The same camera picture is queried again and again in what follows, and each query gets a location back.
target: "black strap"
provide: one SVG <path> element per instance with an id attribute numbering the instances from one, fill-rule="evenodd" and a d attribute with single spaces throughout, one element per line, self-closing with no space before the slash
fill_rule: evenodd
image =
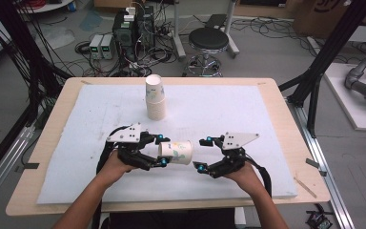
<path id="1" fill-rule="evenodd" d="M 116 133 L 119 130 L 126 129 L 127 127 L 128 126 L 117 128 L 114 131 L 112 131 L 109 136 L 114 135 L 114 133 Z M 100 172 L 100 170 L 102 170 L 103 166 L 106 164 L 106 161 L 108 160 L 108 158 L 110 156 L 110 153 L 116 146 L 117 146 L 117 143 L 114 144 L 113 142 L 106 141 L 105 148 L 103 149 L 102 155 L 99 158 L 99 162 L 97 162 L 96 174 L 98 174 Z M 91 219 L 91 229 L 99 228 L 101 213 L 102 213 L 102 199 L 100 199 L 99 205 L 97 205 L 97 208 L 94 211 L 93 217 Z"/>
<path id="2" fill-rule="evenodd" d="M 258 165 L 251 157 L 247 157 L 247 160 L 253 164 L 254 167 L 258 170 L 263 179 L 264 188 L 266 189 L 267 193 L 269 194 L 270 198 L 272 197 L 272 180 L 270 179 L 270 175 L 267 172 L 266 168 L 261 167 Z"/>

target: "white mounting plate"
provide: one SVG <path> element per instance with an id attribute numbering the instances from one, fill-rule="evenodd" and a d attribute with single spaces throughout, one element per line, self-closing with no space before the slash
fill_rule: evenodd
<path id="1" fill-rule="evenodd" d="M 109 142 L 139 142 L 140 135 L 141 123 L 135 123 L 124 130 L 114 133 L 106 140 Z"/>
<path id="2" fill-rule="evenodd" d="M 238 149 L 249 142 L 257 139 L 259 134 L 249 134 L 249 133 L 226 133 L 224 138 L 224 144 L 222 149 L 233 150 Z"/>

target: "white paper cup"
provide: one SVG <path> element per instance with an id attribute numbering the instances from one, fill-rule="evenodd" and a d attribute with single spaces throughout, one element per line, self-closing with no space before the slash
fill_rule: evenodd
<path id="1" fill-rule="evenodd" d="M 145 98 L 147 102 L 158 103 L 165 99 L 162 77 L 160 77 L 157 74 L 150 74 L 145 79 L 145 82 L 146 82 Z"/>
<path id="2" fill-rule="evenodd" d="M 151 120 L 159 121 L 166 116 L 166 99 L 158 103 L 151 103 L 147 101 L 147 114 Z"/>
<path id="3" fill-rule="evenodd" d="M 172 156 L 171 163 L 188 165 L 192 162 L 193 145 L 190 141 L 161 142 L 160 156 Z"/>

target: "hand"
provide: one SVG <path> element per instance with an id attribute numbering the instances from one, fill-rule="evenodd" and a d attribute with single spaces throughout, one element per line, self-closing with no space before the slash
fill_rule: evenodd
<path id="1" fill-rule="evenodd" d="M 112 151 L 102 170 L 94 178 L 106 188 L 112 186 L 126 172 L 135 169 L 131 165 L 124 164 L 117 156 L 117 150 Z"/>
<path id="2" fill-rule="evenodd" d="M 230 173 L 225 177 L 235 181 L 251 197 L 266 191 L 260 179 L 257 177 L 254 167 L 248 161 L 245 162 L 245 165 L 240 170 Z"/>

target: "person's left hand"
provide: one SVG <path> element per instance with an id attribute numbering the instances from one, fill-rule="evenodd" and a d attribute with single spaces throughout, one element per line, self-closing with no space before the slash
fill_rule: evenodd
<path id="1" fill-rule="evenodd" d="M 106 188 L 112 186 L 126 172 L 135 169 L 131 165 L 124 164 L 117 156 L 117 150 L 112 151 L 103 168 L 97 174 L 98 179 Z"/>

